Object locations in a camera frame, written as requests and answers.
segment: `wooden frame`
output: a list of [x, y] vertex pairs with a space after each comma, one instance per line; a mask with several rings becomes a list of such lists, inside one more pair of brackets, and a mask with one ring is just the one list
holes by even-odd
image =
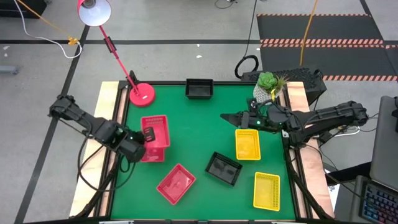
[[[127, 99], [127, 88], [123, 88], [121, 90], [121, 97], [119, 98], [119, 102], [116, 102], [118, 87], [119, 82], [102, 83], [94, 116], [102, 116], [106, 119], [112, 119], [115, 105], [116, 103], [119, 103], [120, 106], [118, 107], [118, 110], [115, 111], [115, 113], [117, 113], [116, 120], [119, 123], [122, 122], [124, 105]], [[307, 97], [305, 95], [304, 85], [302, 82], [289, 82], [287, 84], [287, 91], [292, 110], [309, 111]], [[280, 97], [281, 104], [286, 105], [283, 99], [283, 97]], [[310, 140], [308, 142], [308, 145], [311, 145], [318, 149], [317, 142], [314, 139]], [[99, 146], [100, 145], [95, 140], [88, 140], [83, 159], [86, 159], [88, 156], [90, 156]], [[327, 212], [327, 214], [334, 217], [333, 207], [330, 201], [329, 191], [326, 184], [325, 173], [323, 170], [323, 163], [320, 154], [311, 147], [305, 147], [301, 149], [300, 154], [302, 157], [302, 165], [305, 173], [305, 181], [307, 183], [309, 191], [315, 197], [317, 202], [322, 206], [322, 208]], [[101, 173], [104, 166], [104, 158], [105, 150], [103, 149], [101, 152], [97, 153], [97, 155], [95, 155], [82, 170], [82, 174], [95, 187], [98, 186], [101, 179]], [[114, 153], [112, 152], [109, 162], [113, 163], [113, 161]], [[297, 169], [297, 160], [294, 161], [294, 167], [295, 169]], [[300, 216], [302, 218], [309, 218], [306, 217], [303, 195], [297, 186], [296, 192]], [[95, 191], [93, 189], [89, 188], [81, 179], [79, 179], [76, 186], [75, 196], [73, 198], [70, 216], [79, 213], [92, 198], [94, 193]], [[106, 210], [109, 206], [108, 197], [109, 193], [104, 193], [101, 201], [101, 209], [99, 211], [100, 216], [106, 215]], [[317, 217], [314, 211], [312, 211], [312, 214], [314, 218]]]

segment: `white cable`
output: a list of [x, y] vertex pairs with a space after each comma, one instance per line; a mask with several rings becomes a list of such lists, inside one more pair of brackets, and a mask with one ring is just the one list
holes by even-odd
[[350, 136], [350, 135], [358, 134], [361, 131], [361, 128], [359, 128], [359, 126], [355, 127], [355, 129], [357, 131], [354, 133], [338, 134], [335, 137]]
[[15, 5], [17, 6], [17, 8], [18, 8], [19, 13], [21, 14], [22, 24], [24, 25], [24, 31], [25, 31], [25, 34], [26, 34], [26, 35], [28, 35], [29, 37], [36, 38], [36, 39], [46, 40], [46, 41], [49, 41], [49, 42], [51, 42], [51, 43], [53, 43], [53, 44], [57, 44], [57, 45], [61, 48], [61, 50], [62, 50], [62, 52], [63, 52], [63, 55], [64, 55], [66, 58], [68, 58], [68, 59], [73, 59], [73, 58], [75, 58], [75, 57], [78, 57], [78, 56], [81, 54], [81, 45], [80, 45], [80, 42], [79, 42], [79, 41], [77, 42], [77, 44], [79, 45], [79, 49], [80, 49], [80, 50], [79, 50], [79, 53], [78, 53], [77, 55], [73, 56], [73, 57], [69, 57], [69, 56], [67, 56], [67, 54], [65, 53], [65, 50], [63, 49], [63, 47], [62, 47], [59, 43], [57, 43], [57, 42], [55, 42], [55, 41], [52, 41], [52, 40], [48, 40], [47, 38], [44, 38], [44, 37], [35, 37], [35, 36], [33, 36], [33, 35], [28, 34], [27, 31], [26, 31], [24, 15], [23, 15], [23, 13], [22, 13], [22, 11], [21, 11], [19, 5], [18, 5], [17, 0], [14, 0], [14, 2], [15, 2]]

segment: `keyboard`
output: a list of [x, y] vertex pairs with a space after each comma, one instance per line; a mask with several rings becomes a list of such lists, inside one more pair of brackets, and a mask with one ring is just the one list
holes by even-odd
[[373, 223], [398, 224], [398, 192], [365, 182], [359, 216]]

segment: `red desk lamp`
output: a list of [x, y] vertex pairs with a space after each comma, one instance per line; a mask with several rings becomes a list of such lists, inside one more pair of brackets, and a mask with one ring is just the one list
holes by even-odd
[[147, 83], [135, 84], [126, 68], [124, 67], [122, 61], [119, 59], [118, 53], [116, 53], [116, 47], [114, 46], [112, 40], [108, 35], [106, 35], [105, 30], [102, 25], [108, 21], [111, 17], [111, 5], [107, 0], [78, 0], [77, 3], [77, 13], [80, 20], [88, 26], [98, 26], [104, 35], [104, 40], [108, 49], [116, 57], [127, 80], [132, 86], [130, 91], [130, 101], [136, 106], [149, 106], [155, 100], [155, 90]]

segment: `gray floor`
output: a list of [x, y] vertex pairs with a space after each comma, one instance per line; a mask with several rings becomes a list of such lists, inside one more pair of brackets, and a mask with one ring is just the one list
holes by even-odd
[[[110, 0], [113, 15], [104, 26], [114, 39], [246, 39], [254, 1], [238, 1], [219, 10], [213, 1]], [[367, 0], [386, 40], [398, 40], [398, 2]], [[258, 2], [258, 13], [310, 13], [313, 0]], [[364, 13], [359, 0], [322, 0], [317, 13]], [[77, 18], [75, 1], [53, 0], [44, 16], [80, 37], [83, 24]], [[51, 39], [65, 37], [42, 21], [28, 20], [33, 35]], [[0, 17], [0, 39], [29, 39], [19, 19]], [[258, 39], [254, 23], [252, 39]], [[91, 28], [88, 39], [102, 39]], [[259, 55], [259, 46], [249, 53]], [[66, 46], [73, 55], [75, 48]], [[140, 80], [184, 80], [188, 77], [235, 80], [234, 66], [245, 45], [119, 45], [118, 53]], [[48, 107], [60, 93], [71, 60], [55, 45], [0, 45], [0, 63], [22, 65], [20, 74], [0, 76], [1, 223], [12, 223], [39, 155], [50, 118]], [[242, 70], [251, 69], [245, 64]], [[86, 45], [70, 87], [77, 103], [94, 112], [102, 81], [121, 80], [123, 73], [104, 45]], [[382, 95], [398, 95], [396, 82], [327, 82], [328, 91], [318, 108], [355, 100], [376, 113]], [[369, 122], [364, 129], [375, 127]], [[323, 151], [339, 169], [370, 160], [374, 133], [359, 133], [328, 142]], [[59, 124], [32, 198], [25, 221], [66, 218], [76, 181], [77, 150], [83, 138]]]

